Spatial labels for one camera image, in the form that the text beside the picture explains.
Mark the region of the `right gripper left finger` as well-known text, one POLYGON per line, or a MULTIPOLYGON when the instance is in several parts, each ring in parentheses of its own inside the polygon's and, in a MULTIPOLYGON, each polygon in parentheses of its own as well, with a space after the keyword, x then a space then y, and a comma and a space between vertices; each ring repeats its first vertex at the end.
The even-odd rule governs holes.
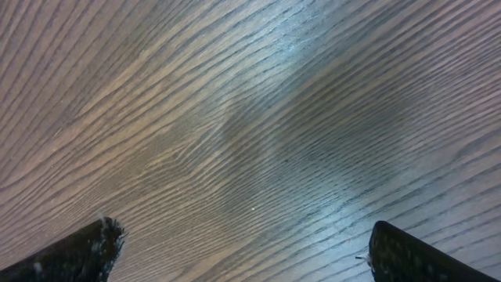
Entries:
POLYGON ((1 270, 1 282, 107 282, 124 245, 121 224, 101 218, 1 270))

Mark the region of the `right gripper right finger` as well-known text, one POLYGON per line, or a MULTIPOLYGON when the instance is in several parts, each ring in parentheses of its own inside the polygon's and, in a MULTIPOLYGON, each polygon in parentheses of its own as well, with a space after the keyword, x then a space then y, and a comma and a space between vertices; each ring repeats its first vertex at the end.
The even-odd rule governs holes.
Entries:
POLYGON ((367 263, 375 282, 499 282, 385 221, 373 226, 367 263))

